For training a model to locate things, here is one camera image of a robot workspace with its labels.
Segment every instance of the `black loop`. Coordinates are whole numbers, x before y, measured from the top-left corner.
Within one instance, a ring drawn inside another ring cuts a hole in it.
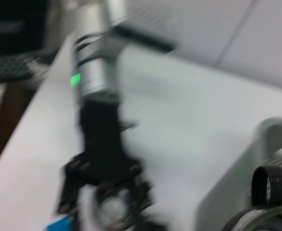
[[[267,181],[270,181],[270,198],[267,201]],[[258,167],[252,178],[252,206],[282,206],[282,168]]]

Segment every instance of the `green light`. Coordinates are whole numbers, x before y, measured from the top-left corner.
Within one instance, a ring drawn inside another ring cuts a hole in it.
[[[77,84],[79,84],[81,81],[81,75],[80,73],[79,74],[76,74],[75,76],[73,76],[71,79],[70,79],[70,85],[73,87]]]

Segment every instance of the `blue object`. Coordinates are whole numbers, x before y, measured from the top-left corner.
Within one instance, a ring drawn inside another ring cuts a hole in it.
[[[63,219],[47,226],[46,231],[72,231],[72,218],[64,217]]]

